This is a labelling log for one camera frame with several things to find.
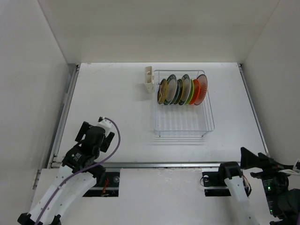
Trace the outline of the white plate orange sunburst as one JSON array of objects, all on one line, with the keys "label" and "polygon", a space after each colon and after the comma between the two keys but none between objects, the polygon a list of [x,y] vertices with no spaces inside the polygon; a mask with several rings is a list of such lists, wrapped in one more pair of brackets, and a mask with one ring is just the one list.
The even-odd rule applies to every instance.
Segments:
[{"label": "white plate orange sunburst", "polygon": [[200,105],[203,100],[205,99],[205,96],[207,94],[208,89],[208,80],[205,74],[201,74],[197,77],[197,80],[200,83],[200,93],[196,101],[194,102],[194,105]]}]

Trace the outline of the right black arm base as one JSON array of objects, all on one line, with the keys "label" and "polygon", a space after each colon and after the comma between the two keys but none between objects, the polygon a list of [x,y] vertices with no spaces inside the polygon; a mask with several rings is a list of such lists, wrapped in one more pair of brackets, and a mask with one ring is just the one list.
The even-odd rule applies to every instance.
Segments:
[{"label": "right black arm base", "polygon": [[224,180],[221,180],[218,172],[203,172],[202,181],[204,186],[204,194],[206,197],[231,196],[227,185],[225,184]]}]

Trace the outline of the white plate green lettered rim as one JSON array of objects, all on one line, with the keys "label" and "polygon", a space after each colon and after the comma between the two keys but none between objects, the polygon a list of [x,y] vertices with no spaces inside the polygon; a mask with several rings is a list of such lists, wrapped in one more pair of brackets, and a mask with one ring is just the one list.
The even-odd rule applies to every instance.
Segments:
[{"label": "white plate green lettered rim", "polygon": [[164,105],[169,105],[176,94],[176,89],[177,89],[176,75],[171,74],[166,81],[167,81],[167,91],[166,91],[166,98],[164,100]]}]

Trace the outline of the yellow brown patterned plate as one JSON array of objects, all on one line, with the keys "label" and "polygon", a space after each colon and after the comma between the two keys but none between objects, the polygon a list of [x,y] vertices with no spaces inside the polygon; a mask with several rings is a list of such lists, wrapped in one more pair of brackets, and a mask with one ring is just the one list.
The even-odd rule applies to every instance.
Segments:
[{"label": "yellow brown patterned plate", "polygon": [[167,88],[168,88],[167,80],[162,79],[157,91],[157,102],[159,105],[163,104],[166,99]]}]

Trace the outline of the dark green blue patterned plate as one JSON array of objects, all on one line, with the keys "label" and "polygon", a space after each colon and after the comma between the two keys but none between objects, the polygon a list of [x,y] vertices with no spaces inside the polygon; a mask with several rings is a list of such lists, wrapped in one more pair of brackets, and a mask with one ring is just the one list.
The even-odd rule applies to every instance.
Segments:
[{"label": "dark green blue patterned plate", "polygon": [[178,82],[178,85],[177,85],[177,90],[176,90],[176,96],[175,96],[175,99],[174,99],[174,102],[173,102],[174,105],[179,103],[179,101],[181,99],[181,96],[182,96],[182,93],[183,93],[183,81],[182,81],[182,79],[178,79],[177,82]]}]

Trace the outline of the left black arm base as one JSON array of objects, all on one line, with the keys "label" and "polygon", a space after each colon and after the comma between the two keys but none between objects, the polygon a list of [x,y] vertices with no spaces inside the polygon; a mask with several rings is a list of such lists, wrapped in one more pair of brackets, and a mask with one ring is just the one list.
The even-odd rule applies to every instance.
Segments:
[{"label": "left black arm base", "polygon": [[99,181],[83,197],[118,197],[120,171],[107,171],[102,182]]}]

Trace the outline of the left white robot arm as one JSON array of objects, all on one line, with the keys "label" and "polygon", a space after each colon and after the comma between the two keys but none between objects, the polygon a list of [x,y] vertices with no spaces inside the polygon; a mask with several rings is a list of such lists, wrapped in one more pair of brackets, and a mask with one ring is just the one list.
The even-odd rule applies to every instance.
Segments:
[{"label": "left white robot arm", "polygon": [[100,117],[96,125],[83,122],[76,144],[65,154],[59,171],[44,196],[29,212],[22,213],[17,222],[21,225],[60,225],[74,203],[93,186],[105,180],[105,167],[95,160],[107,152],[115,133],[115,122]]}]

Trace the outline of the lime green plate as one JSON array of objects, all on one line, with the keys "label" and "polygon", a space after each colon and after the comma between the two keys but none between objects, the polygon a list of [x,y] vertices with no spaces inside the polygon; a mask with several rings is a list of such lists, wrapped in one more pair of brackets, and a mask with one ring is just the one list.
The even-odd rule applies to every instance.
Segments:
[{"label": "lime green plate", "polygon": [[193,97],[194,94],[194,82],[192,79],[190,79],[190,91],[189,91],[189,96],[185,102],[186,105],[188,105]]}]

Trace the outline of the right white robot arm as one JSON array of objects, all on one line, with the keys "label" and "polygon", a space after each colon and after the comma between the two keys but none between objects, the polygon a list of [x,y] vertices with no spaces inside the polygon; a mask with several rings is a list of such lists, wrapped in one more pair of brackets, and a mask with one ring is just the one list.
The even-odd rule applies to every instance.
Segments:
[{"label": "right white robot arm", "polygon": [[237,206],[237,215],[242,225],[257,225],[258,219],[250,206],[244,187],[243,170],[260,168],[261,172],[251,172],[251,177],[261,180],[269,212],[278,221],[271,225],[298,225],[300,223],[300,191],[289,189],[289,177],[299,176],[300,162],[284,165],[274,159],[258,153],[255,155],[245,147],[240,149],[241,160],[221,163],[217,179],[228,187],[231,197]]}]

